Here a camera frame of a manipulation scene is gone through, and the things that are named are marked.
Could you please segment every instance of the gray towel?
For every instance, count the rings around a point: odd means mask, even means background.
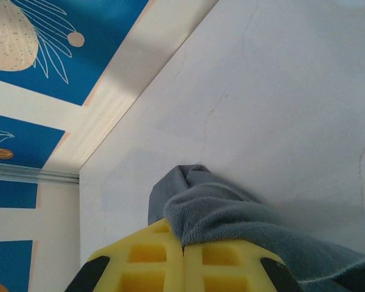
[[[183,246],[244,239],[280,256],[304,291],[348,291],[334,281],[365,255],[281,224],[274,210],[201,165],[173,168],[150,194],[148,223],[166,217]]]

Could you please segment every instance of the gray cloth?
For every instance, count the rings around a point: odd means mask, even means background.
[[[244,239],[280,256],[304,291],[348,291],[332,279],[365,255],[281,224],[274,210],[201,165],[173,168],[150,194],[148,223],[166,217],[183,246]]]

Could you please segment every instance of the yellow plastic part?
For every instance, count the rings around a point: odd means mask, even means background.
[[[279,256],[244,240],[185,247],[163,219],[96,251],[110,261],[94,292],[276,292],[260,263]]]

